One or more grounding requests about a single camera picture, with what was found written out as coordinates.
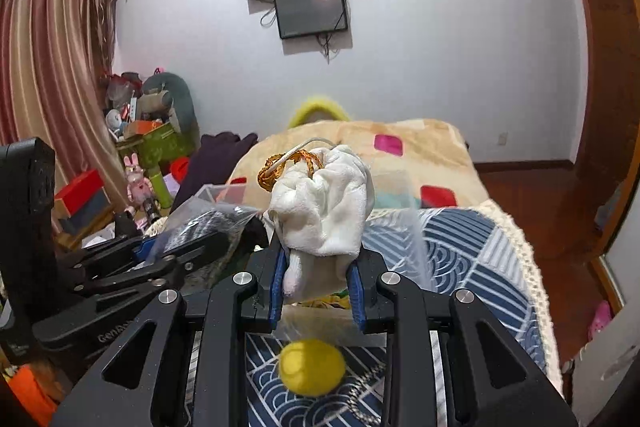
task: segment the bed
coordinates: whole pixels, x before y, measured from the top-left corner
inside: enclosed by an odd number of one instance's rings
[[[532,248],[513,219],[489,199],[460,131],[438,120],[393,124],[323,121],[296,127],[258,143],[240,160],[232,179],[246,177],[244,203],[266,208],[269,195],[255,181],[265,159],[313,136],[350,145],[371,167],[374,179],[377,172],[404,172],[407,190],[418,207],[425,185],[453,192],[457,206],[423,208],[417,214],[434,289],[448,295],[459,288],[474,291],[561,393],[558,349]],[[381,141],[380,136],[387,138]],[[321,144],[311,144],[310,148],[314,146]],[[363,237],[364,246],[380,251],[388,266],[402,266],[410,240],[405,237],[409,234],[406,227],[398,225],[396,213],[393,209],[376,209]],[[438,425],[444,427],[444,381],[438,381],[442,363],[437,337],[432,336],[431,341]],[[348,364],[347,378],[331,395],[308,399],[290,393],[278,379],[278,354],[284,344],[259,336],[247,340],[250,425],[362,425],[347,395],[364,373],[384,359],[384,349],[341,347]],[[357,407],[364,413],[380,413],[380,379],[370,382],[359,396]]]

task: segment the beige quilt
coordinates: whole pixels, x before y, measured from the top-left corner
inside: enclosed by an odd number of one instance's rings
[[[402,156],[375,149],[374,138],[378,134],[399,137]],[[370,166],[374,177],[385,172],[405,172],[412,196],[418,200],[423,185],[450,188],[456,195],[458,206],[474,206],[489,197],[466,151],[462,134],[449,123],[440,120],[396,123],[319,121],[268,137],[238,162],[230,179],[247,178],[244,204],[266,210],[270,194],[256,181],[265,160],[274,154],[286,153],[314,136],[349,145]],[[323,145],[321,142],[311,143],[307,150]]]

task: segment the white cable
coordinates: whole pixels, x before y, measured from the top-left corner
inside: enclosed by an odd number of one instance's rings
[[[326,143],[327,145],[330,146],[329,149],[333,149],[335,147],[335,143],[333,143],[331,140],[327,140],[326,138],[321,138],[319,136],[314,136],[313,138],[309,138],[307,141],[302,142],[301,144],[296,145],[295,147],[293,147],[293,149],[291,149],[282,158],[280,158],[278,161],[276,161],[276,163],[274,163],[271,167],[269,167],[265,171],[264,175],[268,176],[269,174],[271,174],[275,169],[278,168],[278,166],[282,165],[289,158],[291,158],[296,152],[298,152],[305,145],[307,145],[307,144],[309,144],[311,142],[324,142],[324,143]]]

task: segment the wooden floor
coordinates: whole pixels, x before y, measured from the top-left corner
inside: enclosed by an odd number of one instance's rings
[[[588,326],[604,299],[587,265],[598,237],[593,217],[602,195],[567,169],[484,172],[480,178],[534,248],[565,362],[587,342]]]

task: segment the patterned blanket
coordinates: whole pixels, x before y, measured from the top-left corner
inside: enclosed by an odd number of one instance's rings
[[[362,238],[366,248],[379,251],[387,266],[419,280],[406,252],[415,234],[398,225],[396,211],[369,219]],[[548,304],[540,274],[509,216],[489,201],[476,209],[438,208],[419,213],[428,271],[435,290],[451,295],[458,288],[472,290],[500,319],[552,383],[561,385],[558,353],[548,318]],[[278,378],[278,354],[285,345],[270,337],[248,335],[247,394],[251,427],[360,426],[348,407],[347,395],[356,379],[379,362],[380,347],[341,347],[348,370],[333,393],[310,399],[288,391]],[[447,424],[442,361],[437,334],[431,333],[436,376],[438,427]],[[358,408],[371,415],[382,410],[383,380],[371,382]]]

